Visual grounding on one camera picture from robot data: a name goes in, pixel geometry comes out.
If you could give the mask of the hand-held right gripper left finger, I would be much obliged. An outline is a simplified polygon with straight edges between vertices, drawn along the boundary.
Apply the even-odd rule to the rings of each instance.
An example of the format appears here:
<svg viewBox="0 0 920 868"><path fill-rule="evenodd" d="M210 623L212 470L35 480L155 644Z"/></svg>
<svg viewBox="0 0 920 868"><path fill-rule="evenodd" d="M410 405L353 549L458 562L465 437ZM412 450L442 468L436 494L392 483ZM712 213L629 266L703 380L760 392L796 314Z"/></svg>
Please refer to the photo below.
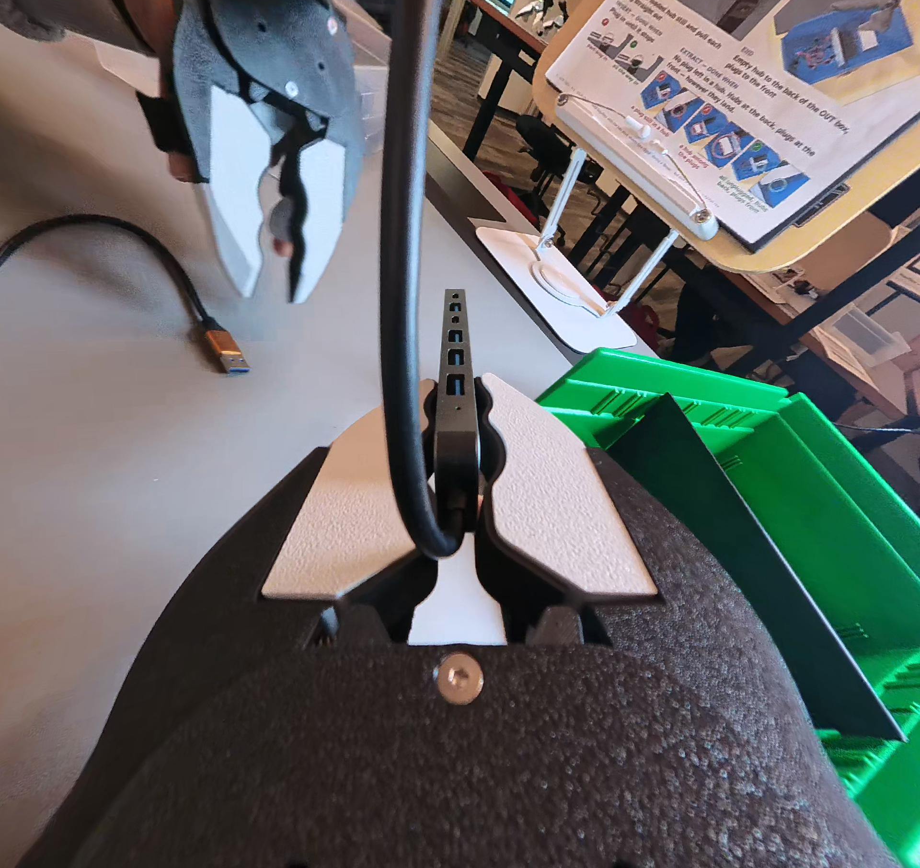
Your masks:
<svg viewBox="0 0 920 868"><path fill-rule="evenodd" d="M394 604L418 606L437 578L438 563L417 551L397 508L378 406L328 448L261 595L339 604L394 587Z"/></svg>

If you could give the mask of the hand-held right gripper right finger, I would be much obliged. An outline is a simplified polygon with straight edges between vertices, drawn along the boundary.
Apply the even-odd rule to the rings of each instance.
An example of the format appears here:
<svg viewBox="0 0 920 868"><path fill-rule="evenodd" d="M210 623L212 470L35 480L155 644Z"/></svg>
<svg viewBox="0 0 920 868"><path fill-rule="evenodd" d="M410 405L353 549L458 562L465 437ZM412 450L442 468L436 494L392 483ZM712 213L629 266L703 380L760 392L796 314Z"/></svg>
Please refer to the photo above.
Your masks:
<svg viewBox="0 0 920 868"><path fill-rule="evenodd" d="M656 604L660 592L598 470L596 451L492 373L479 379L488 458L477 576L506 630L535 630L546 609Z"/></svg>

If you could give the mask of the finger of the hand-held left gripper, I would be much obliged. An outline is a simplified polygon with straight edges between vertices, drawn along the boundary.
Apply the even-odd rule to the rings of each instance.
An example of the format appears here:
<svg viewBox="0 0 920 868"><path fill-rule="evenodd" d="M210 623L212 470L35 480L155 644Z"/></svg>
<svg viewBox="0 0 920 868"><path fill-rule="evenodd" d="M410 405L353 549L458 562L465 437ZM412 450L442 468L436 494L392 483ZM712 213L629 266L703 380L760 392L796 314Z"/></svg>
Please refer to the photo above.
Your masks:
<svg viewBox="0 0 920 868"><path fill-rule="evenodd" d="M329 138L282 158L277 251L288 259L288 296L304 303L335 252L346 216L346 150Z"/></svg>
<svg viewBox="0 0 920 868"><path fill-rule="evenodd" d="M204 200L224 273L245 299L263 265L259 184L270 164L270 138L244 101L211 89L210 180Z"/></svg>

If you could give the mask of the clear plastic bin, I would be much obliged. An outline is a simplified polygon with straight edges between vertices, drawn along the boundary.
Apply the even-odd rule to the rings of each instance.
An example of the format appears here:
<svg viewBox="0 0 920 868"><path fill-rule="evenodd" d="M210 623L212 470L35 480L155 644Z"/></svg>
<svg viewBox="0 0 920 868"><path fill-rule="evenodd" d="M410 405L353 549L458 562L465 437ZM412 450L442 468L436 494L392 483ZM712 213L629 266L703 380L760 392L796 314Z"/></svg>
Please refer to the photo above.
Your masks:
<svg viewBox="0 0 920 868"><path fill-rule="evenodd" d="M390 38L355 0L331 0L346 23L354 54L354 76L359 95L363 155L373 157L384 145L386 87ZM154 57L90 39L98 61L133 90L155 98L160 95L159 63Z"/></svg>

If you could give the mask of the black cable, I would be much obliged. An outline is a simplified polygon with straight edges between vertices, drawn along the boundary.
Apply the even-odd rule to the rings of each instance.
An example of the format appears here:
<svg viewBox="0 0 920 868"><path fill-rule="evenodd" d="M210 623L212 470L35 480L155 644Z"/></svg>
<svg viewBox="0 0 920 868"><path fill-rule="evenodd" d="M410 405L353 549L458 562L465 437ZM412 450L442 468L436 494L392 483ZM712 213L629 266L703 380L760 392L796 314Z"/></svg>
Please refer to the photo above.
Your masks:
<svg viewBox="0 0 920 868"><path fill-rule="evenodd" d="M444 293L431 472L420 426L420 239L441 3L396 0L379 226L379 354L390 478L409 537L436 560L454 555L465 534L477 527L480 471L475 376L461 289Z"/></svg>

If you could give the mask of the green plastic bin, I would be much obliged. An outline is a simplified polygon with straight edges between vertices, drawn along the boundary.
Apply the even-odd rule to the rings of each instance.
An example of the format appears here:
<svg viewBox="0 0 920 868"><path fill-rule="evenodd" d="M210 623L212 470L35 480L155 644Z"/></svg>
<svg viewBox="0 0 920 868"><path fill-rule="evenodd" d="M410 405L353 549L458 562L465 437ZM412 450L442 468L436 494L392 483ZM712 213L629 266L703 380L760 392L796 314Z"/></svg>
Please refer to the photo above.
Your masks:
<svg viewBox="0 0 920 868"><path fill-rule="evenodd" d="M811 400L766 383L597 349L537 402L606 453L664 393L901 726L904 742L814 727L845 792L918 866L918 517Z"/></svg>

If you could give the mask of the red crate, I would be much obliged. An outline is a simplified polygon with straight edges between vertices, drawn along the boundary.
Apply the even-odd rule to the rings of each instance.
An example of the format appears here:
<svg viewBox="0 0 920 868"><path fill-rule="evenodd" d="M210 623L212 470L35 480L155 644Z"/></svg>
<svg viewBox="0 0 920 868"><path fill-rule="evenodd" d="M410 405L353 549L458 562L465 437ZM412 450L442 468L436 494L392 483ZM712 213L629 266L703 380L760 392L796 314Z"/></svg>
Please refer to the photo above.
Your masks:
<svg viewBox="0 0 920 868"><path fill-rule="evenodd" d="M523 216L527 222L536 229L540 229L539 218L530 210L523 199L516 193L515 189L506 184L500 175L494 172L482 172L484 177L497 189L497 191L506 198L509 203Z"/></svg>
<svg viewBox="0 0 920 868"><path fill-rule="evenodd" d="M653 352L659 346L660 319L644 302L633 302L620 312L620 317Z"/></svg>

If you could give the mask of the standing desk with wooden top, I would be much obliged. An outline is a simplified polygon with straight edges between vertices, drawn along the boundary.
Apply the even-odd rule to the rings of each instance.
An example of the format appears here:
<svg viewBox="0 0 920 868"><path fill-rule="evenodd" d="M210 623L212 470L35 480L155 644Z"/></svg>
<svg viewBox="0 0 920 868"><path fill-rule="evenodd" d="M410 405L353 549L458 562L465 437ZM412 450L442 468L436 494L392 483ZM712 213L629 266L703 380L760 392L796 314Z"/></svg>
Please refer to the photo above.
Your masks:
<svg viewBox="0 0 920 868"><path fill-rule="evenodd" d="M477 29L477 42L500 60L499 69L490 83L485 99L480 103L463 148L466 158L474 162L489 126L500 108L501 96L512 73L532 84L537 63L546 49L546 43L527 32L489 0L466 1L484 14L484 20Z"/></svg>

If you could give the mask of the document stand with wooden board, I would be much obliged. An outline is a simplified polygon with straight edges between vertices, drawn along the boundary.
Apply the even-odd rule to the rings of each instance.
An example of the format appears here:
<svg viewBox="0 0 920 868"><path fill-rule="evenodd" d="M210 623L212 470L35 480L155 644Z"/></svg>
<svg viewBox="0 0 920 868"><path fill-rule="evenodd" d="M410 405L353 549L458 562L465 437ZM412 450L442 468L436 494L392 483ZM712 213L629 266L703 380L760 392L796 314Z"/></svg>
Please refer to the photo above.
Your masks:
<svg viewBox="0 0 920 868"><path fill-rule="evenodd" d="M635 342L619 318L651 270L677 239L684 239L707 261L733 273L770 273L796 264L837 236L853 220L861 218L884 195L918 169L918 122L881 149L870 161L829 192L757 251L750 251L719 222L698 213L700 223L688 222L672 195L652 191L645 183L634 184L627 174L611 164L582 136L579 126L566 125L558 112L558 91L546 80L549 66L573 36L577 35L600 0L582 0L561 33L540 59L534 78L534 101L551 126L559 126L574 142L571 162L564 173L545 229L539 237L524 232L481 227L477 239L530 300L562 342L577 354L598 347L624 347ZM639 205L664 223L663 240L651 242L649 259L614 302L608 303L577 267L554 245L558 219L568 201L578 172L586 158L610 172L620 187Z"/></svg>

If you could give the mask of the white black handheld devices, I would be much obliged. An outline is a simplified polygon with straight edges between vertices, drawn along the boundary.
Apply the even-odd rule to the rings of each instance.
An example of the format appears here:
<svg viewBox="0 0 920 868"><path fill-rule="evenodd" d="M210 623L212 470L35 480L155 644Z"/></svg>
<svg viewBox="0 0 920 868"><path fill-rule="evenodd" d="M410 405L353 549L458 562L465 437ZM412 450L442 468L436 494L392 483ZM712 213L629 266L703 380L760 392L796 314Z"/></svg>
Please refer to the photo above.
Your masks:
<svg viewBox="0 0 920 868"><path fill-rule="evenodd" d="M569 20L568 5L566 0L532 0L514 14L513 20L546 40Z"/></svg>

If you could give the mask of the small clear plastic box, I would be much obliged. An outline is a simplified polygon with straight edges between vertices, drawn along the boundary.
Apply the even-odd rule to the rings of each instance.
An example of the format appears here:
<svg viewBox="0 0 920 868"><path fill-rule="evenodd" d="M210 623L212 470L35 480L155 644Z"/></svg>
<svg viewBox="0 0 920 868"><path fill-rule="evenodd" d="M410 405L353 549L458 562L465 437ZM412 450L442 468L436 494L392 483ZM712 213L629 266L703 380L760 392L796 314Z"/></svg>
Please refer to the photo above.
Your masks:
<svg viewBox="0 0 920 868"><path fill-rule="evenodd" d="M876 368L911 351L901 333L889 332L852 303L825 322L824 330L866 368Z"/></svg>

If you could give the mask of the printed instruction sheet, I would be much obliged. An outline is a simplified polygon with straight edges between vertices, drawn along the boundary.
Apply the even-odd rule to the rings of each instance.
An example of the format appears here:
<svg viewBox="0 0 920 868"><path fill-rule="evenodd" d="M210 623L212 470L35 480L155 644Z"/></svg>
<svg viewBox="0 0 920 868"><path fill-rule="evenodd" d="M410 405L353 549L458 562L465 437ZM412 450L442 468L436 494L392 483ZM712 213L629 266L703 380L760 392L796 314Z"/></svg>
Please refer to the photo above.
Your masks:
<svg viewBox="0 0 920 868"><path fill-rule="evenodd" d="M918 0L600 0L548 67L634 184L757 251L918 122Z"/></svg>

